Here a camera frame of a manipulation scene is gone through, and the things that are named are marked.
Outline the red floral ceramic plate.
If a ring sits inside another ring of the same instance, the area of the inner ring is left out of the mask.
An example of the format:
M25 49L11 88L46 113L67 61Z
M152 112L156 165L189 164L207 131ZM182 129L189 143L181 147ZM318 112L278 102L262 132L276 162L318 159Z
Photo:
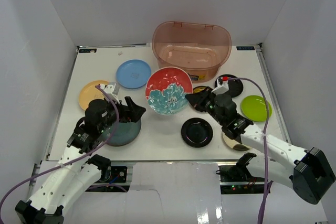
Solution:
M164 67L153 73L145 88L145 98L151 109L159 115L173 115L183 111L189 102L185 98L193 93L189 75L177 67Z

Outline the light blue plastic plate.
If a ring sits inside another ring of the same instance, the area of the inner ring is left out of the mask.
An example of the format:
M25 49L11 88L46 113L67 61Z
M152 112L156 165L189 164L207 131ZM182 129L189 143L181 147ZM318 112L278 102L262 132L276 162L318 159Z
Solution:
M116 71L119 85L127 89L143 87L152 74L150 66L142 60L133 59L122 63Z

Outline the yellow-orange plastic plate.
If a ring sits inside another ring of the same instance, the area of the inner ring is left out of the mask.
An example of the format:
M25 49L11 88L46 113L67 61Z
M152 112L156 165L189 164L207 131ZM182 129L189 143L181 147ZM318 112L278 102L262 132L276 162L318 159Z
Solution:
M103 94L96 88L96 86L99 84L108 85L109 82L105 80L96 80L96 81L89 82L81 89L79 93L78 103L79 103L79 106L84 111L88 108L89 103L92 100L95 100L95 99L103 100L104 99Z

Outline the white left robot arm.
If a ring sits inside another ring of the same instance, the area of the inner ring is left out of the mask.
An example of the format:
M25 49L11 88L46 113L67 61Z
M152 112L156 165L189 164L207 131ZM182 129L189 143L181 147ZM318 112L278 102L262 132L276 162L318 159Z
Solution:
M92 184L110 178L111 160L95 153L105 144L102 136L113 134L121 123L140 121L146 112L130 97L125 101L125 105L111 98L89 103L57 166L44 172L48 178L27 201L16 205L22 223L63 223L66 211Z

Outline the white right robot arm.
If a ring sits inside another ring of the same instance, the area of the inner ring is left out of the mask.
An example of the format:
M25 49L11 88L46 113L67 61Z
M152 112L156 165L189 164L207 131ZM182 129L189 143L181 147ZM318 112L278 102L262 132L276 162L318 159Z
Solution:
M253 177L272 180L293 189L313 205L335 183L335 174L322 150L316 147L307 150L263 133L237 112L236 103L229 95L216 95L206 88L185 97L192 107L207 112L229 139L261 152L245 153L229 170L231 177L245 182Z

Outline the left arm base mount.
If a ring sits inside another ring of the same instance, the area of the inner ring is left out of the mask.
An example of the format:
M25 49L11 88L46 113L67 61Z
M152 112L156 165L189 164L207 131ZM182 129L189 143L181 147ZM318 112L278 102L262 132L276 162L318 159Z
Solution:
M127 181L128 168L126 166L110 166L104 172L98 182L100 183L125 183Z

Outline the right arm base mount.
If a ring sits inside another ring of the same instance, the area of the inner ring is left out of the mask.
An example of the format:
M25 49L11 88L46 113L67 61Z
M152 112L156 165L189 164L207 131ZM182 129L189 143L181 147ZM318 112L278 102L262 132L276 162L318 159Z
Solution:
M220 176L222 183L232 183L232 189L235 188L233 183L245 183L244 189L253 187L257 182L264 182L263 177L254 177L247 169L250 161L255 161L256 157L254 153L245 153L233 164L219 165L215 173Z

